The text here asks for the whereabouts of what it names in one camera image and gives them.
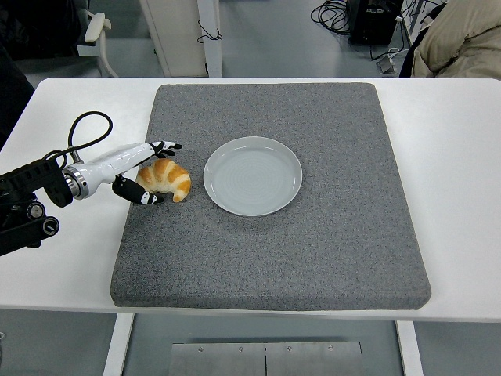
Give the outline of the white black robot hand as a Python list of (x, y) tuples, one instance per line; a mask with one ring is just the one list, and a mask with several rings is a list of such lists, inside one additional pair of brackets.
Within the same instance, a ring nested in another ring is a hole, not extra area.
[(134, 204), (161, 202), (162, 199), (155, 193), (148, 192), (137, 182), (125, 178), (123, 174), (153, 156), (174, 156), (174, 150), (178, 149), (182, 149), (181, 144), (168, 141), (137, 143), (104, 154), (89, 163), (74, 163), (71, 167), (77, 193), (73, 195), (78, 200), (85, 199), (92, 196), (100, 185), (106, 183), (112, 186), (112, 191), (117, 196)]

